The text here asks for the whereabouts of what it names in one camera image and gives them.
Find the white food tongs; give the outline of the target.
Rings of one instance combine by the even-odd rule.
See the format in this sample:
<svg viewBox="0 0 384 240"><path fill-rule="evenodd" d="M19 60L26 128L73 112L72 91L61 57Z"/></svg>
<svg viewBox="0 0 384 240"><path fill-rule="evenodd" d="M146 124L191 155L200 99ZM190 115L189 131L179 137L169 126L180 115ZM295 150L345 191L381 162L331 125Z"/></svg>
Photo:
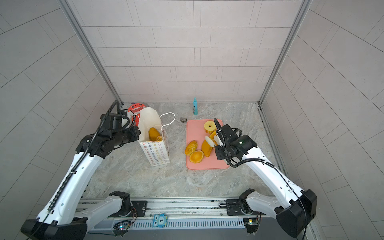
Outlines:
<svg viewBox="0 0 384 240"><path fill-rule="evenodd" d="M205 136L205 141L212 147L216 147L216 146L220 146L220 147L223 147L224 146L224 143L220 140L220 138L215 135L214 136L214 139L212 140L210 137L208 136Z"/></svg>

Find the long yellow baguette bread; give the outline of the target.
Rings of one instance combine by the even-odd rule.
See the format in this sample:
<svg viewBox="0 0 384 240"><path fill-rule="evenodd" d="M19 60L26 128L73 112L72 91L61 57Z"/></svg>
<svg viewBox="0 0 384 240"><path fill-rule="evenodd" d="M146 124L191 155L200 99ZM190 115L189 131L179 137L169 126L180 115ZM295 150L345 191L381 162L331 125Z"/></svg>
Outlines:
<svg viewBox="0 0 384 240"><path fill-rule="evenodd" d="M156 128L149 129L149 137L151 142L156 142L157 136L162 136Z"/></svg>

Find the white paper bag with print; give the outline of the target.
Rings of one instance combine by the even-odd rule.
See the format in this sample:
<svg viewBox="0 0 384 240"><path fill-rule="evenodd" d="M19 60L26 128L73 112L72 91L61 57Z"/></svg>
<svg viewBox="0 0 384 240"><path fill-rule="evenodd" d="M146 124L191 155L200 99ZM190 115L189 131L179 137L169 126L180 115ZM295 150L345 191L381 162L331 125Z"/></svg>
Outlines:
<svg viewBox="0 0 384 240"><path fill-rule="evenodd" d="M172 116L173 119L169 123L163 124L161 118L167 115ZM139 130L141 134L138 143L152 167L170 163L165 127L173 124L175 120L176 115L172 112L159 115L155 109L150 107L140 111Z"/></svg>

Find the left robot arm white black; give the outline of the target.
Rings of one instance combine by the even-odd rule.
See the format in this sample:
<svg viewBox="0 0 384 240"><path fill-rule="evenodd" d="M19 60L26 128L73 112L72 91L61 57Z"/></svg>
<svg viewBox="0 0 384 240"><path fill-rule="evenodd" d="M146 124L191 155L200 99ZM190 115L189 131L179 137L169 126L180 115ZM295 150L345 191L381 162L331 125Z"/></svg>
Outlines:
<svg viewBox="0 0 384 240"><path fill-rule="evenodd" d="M73 162L45 208L35 219L28 219L21 233L29 240L82 240L89 230L105 218L133 212L130 194L115 191L91 208L76 213L79 201L96 169L112 151L139 140L140 131L133 121L123 124L127 114L114 101L94 134L85 136Z"/></svg>

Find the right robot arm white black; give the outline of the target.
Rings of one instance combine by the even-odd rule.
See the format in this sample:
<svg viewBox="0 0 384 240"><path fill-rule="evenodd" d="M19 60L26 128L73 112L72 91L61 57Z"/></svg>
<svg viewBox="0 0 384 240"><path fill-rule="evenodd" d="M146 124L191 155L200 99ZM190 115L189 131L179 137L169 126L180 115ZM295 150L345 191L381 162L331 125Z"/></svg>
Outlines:
<svg viewBox="0 0 384 240"><path fill-rule="evenodd" d="M274 194L268 197L248 189L239 197L240 208L245 214L260 212L277 220L280 227L292 238L305 235L307 225L315 218L317 195L310 189L303 190L286 177L264 155L257 143L241 130L229 125L221 126L214 119L218 145L215 153L232 168L248 166Z"/></svg>

